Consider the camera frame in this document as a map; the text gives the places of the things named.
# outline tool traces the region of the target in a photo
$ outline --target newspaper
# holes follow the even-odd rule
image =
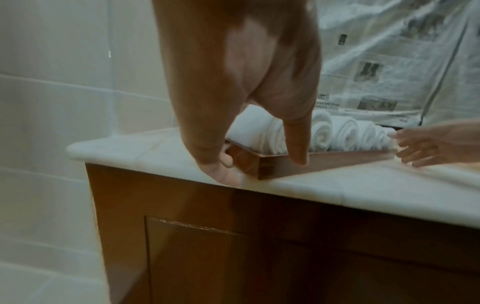
[[[317,107],[416,126],[477,0],[317,0],[323,67]]]
[[[480,1],[472,2],[467,11],[468,22],[463,38],[438,94],[426,112],[424,125],[480,117]]]

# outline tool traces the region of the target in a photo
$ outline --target rolled towel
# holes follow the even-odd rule
[[[359,139],[359,126],[353,117],[332,116],[333,130],[330,150],[353,151]]]
[[[332,117],[325,110],[315,109],[311,116],[310,151],[326,151],[332,141]]]
[[[395,140],[393,140],[392,138],[388,137],[387,135],[390,134],[390,133],[395,133],[395,129],[394,128],[383,128],[383,130],[385,131],[385,139],[383,141],[383,148],[384,149],[393,149],[395,148],[396,146],[396,143],[395,143]]]
[[[375,124],[371,121],[358,120],[358,140],[355,145],[355,150],[370,150],[373,145],[376,145],[377,131]]]
[[[388,138],[387,134],[385,133],[385,130],[382,126],[375,126],[375,131],[375,145],[373,146],[373,148],[375,150],[382,150],[385,145],[385,138]]]
[[[255,105],[249,105],[236,117],[226,138],[258,153],[287,153],[282,121]]]

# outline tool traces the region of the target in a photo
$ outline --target hand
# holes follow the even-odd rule
[[[312,0],[153,0],[168,90],[200,169],[238,187],[222,152],[247,103],[282,119],[292,161],[307,165],[321,50]]]
[[[480,120],[404,129],[389,136],[405,148],[397,157],[413,167],[480,162]]]

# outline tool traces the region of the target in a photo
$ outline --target floor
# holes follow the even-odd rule
[[[0,263],[1,304],[108,304],[105,285]]]

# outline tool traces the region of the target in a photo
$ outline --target marble countertop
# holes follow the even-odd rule
[[[217,184],[198,169],[178,129],[79,142],[67,151],[86,163]],[[480,173],[456,166],[413,169],[393,159],[269,181],[247,179],[243,189],[480,228]]]

